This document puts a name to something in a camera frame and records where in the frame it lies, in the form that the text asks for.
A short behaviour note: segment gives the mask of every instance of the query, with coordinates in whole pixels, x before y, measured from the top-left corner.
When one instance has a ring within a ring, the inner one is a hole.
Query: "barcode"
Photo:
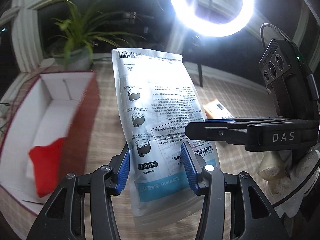
[[[224,107],[223,107],[222,105],[220,105],[219,103],[217,104],[217,107],[219,107],[220,110],[223,110],[223,109],[224,109]]]
[[[119,58],[143,58],[141,55],[129,54],[125,51],[118,51]]]

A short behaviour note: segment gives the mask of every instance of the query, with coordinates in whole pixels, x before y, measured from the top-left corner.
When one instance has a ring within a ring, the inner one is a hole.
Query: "red cloth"
[[[52,193],[58,186],[58,171],[64,140],[65,138],[59,138],[48,146],[35,146],[29,152],[39,197]]]

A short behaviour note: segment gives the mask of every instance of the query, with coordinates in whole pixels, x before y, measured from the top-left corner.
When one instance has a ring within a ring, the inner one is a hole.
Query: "das logo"
[[[273,142],[286,142],[287,140],[293,141],[294,140],[294,132],[281,132],[281,133],[274,133],[273,134]]]

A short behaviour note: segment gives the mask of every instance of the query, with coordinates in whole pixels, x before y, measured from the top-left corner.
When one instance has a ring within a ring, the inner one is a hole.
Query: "gloved hand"
[[[285,177],[284,161],[275,151],[266,152],[258,170],[258,175],[265,180],[276,180]]]
[[[308,154],[289,172],[288,177],[267,181],[267,197],[271,203],[275,203],[292,192],[308,176],[316,162],[320,158],[317,150],[310,150]],[[319,176],[319,168],[310,180],[290,199],[281,204],[288,217],[294,217],[300,208],[302,199],[307,195]]]

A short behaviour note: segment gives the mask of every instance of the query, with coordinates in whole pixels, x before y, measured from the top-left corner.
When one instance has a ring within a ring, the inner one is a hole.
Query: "blue gripper pad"
[[[234,119],[205,119],[206,122],[234,122]]]
[[[199,191],[197,173],[196,173],[196,169],[195,169],[195,167],[191,161],[191,158],[190,158],[190,154],[194,155],[194,153],[192,150],[191,150],[192,151],[191,153],[188,151],[186,144],[188,144],[189,149],[191,149],[188,142],[183,142],[181,144],[181,159],[182,159],[182,163],[183,163],[184,169],[187,174],[189,186],[193,190],[193,192],[195,194],[197,194],[197,192]]]
[[[124,190],[125,184],[127,183],[129,171],[130,171],[130,159],[129,159],[129,150],[125,154],[125,157],[121,163],[121,167],[118,172],[118,184],[116,186],[116,191],[120,193]]]

